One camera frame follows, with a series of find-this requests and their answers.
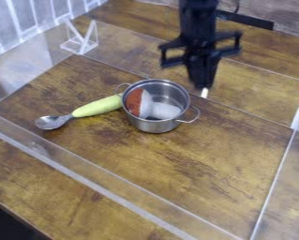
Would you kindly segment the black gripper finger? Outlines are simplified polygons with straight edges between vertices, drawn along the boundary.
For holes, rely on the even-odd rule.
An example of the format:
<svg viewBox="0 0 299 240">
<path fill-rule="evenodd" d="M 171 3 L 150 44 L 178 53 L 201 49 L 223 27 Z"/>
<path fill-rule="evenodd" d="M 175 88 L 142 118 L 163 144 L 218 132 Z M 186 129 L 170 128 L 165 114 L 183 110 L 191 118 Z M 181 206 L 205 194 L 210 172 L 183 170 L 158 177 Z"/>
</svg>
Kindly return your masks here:
<svg viewBox="0 0 299 240">
<path fill-rule="evenodd" d="M 186 61 L 186 67 L 190 75 L 190 81 L 197 89 L 205 87 L 205 63 L 198 56 L 191 56 Z"/>
<path fill-rule="evenodd" d="M 211 88 L 213 86 L 219 61 L 221 61 L 221 53 L 213 52 L 209 55 L 206 60 L 206 80 L 205 80 L 206 88 Z"/>
</svg>

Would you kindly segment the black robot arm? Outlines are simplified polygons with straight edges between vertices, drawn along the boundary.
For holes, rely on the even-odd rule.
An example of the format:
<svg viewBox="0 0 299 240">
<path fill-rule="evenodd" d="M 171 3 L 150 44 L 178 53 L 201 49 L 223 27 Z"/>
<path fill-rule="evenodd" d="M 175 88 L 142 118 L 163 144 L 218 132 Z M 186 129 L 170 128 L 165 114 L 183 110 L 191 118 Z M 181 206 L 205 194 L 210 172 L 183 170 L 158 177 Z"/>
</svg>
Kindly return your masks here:
<svg viewBox="0 0 299 240">
<path fill-rule="evenodd" d="M 181 34 L 159 45 L 161 67 L 187 67 L 197 89 L 213 87 L 218 63 L 242 51 L 241 31 L 217 31 L 219 0 L 179 0 Z"/>
</svg>

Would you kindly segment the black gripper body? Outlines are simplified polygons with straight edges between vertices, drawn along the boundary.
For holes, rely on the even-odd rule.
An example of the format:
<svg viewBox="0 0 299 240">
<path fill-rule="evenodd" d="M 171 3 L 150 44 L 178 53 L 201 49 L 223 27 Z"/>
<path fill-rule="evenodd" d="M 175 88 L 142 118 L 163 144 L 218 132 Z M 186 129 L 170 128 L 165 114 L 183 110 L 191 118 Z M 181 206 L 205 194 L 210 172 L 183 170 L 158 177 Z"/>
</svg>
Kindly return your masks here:
<svg viewBox="0 0 299 240">
<path fill-rule="evenodd" d="M 158 49 L 162 52 L 161 67 L 170 68 L 178 65 L 187 65 L 190 62 L 207 57 L 213 56 L 223 57 L 238 54 L 242 51 L 241 47 L 242 36 L 244 33 L 241 31 L 217 32 L 215 35 L 206 41 L 194 38 L 186 39 L 183 36 L 179 36 L 171 42 L 161 44 L 158 47 Z M 215 48 L 217 42 L 230 38 L 234 39 L 233 45 L 217 49 Z M 173 58 L 167 58 L 167 50 L 179 48 L 185 49 L 185 53 L 179 56 L 174 56 Z"/>
</svg>

